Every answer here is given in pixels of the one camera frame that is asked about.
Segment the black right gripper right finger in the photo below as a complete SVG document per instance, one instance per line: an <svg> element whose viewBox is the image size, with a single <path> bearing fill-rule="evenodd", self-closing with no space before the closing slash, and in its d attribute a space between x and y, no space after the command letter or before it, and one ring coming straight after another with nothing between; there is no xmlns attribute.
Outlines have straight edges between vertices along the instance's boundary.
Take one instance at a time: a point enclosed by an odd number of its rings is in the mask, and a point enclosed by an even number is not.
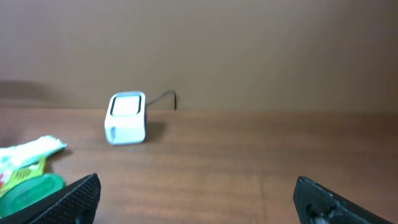
<svg viewBox="0 0 398 224"><path fill-rule="evenodd" d="M293 200L301 224L392 224L305 176L298 177Z"/></svg>

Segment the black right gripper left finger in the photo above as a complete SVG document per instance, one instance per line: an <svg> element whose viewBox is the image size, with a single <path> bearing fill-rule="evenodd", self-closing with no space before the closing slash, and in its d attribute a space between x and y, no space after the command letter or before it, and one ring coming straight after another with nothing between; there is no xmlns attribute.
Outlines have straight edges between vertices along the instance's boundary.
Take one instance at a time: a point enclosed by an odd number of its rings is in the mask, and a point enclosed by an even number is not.
<svg viewBox="0 0 398 224"><path fill-rule="evenodd" d="M92 224L100 202L97 174L83 177L38 202L1 218L3 224Z"/></svg>

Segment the green lid plastic jar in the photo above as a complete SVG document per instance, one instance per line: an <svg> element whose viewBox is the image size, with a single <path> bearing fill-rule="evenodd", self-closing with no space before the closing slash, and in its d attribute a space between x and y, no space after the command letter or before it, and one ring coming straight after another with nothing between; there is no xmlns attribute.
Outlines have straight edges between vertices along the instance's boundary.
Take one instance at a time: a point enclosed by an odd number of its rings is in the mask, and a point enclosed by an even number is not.
<svg viewBox="0 0 398 224"><path fill-rule="evenodd" d="M1 197L1 218L8 217L64 187L63 177L57 174L44 174L27 179Z"/></svg>

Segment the green snack packet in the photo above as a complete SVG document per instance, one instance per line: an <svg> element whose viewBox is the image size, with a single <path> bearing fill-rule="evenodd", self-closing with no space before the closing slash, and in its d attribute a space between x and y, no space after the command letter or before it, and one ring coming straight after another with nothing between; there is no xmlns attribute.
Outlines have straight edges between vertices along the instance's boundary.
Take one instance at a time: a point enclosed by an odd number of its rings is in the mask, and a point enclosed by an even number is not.
<svg viewBox="0 0 398 224"><path fill-rule="evenodd" d="M46 158L40 157L32 165L22 167L18 170L1 171L1 197L23 181L42 175L45 164Z"/></svg>

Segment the teal white wipes packet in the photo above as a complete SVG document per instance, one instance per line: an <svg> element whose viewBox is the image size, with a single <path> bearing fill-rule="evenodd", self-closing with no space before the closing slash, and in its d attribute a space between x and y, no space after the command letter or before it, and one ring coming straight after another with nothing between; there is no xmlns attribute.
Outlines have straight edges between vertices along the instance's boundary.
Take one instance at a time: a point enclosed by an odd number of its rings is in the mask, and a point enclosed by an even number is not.
<svg viewBox="0 0 398 224"><path fill-rule="evenodd" d="M48 157L66 148L67 144L53 136L43 136L34 141L1 148L1 182L12 174L27 168L30 175L42 175Z"/></svg>

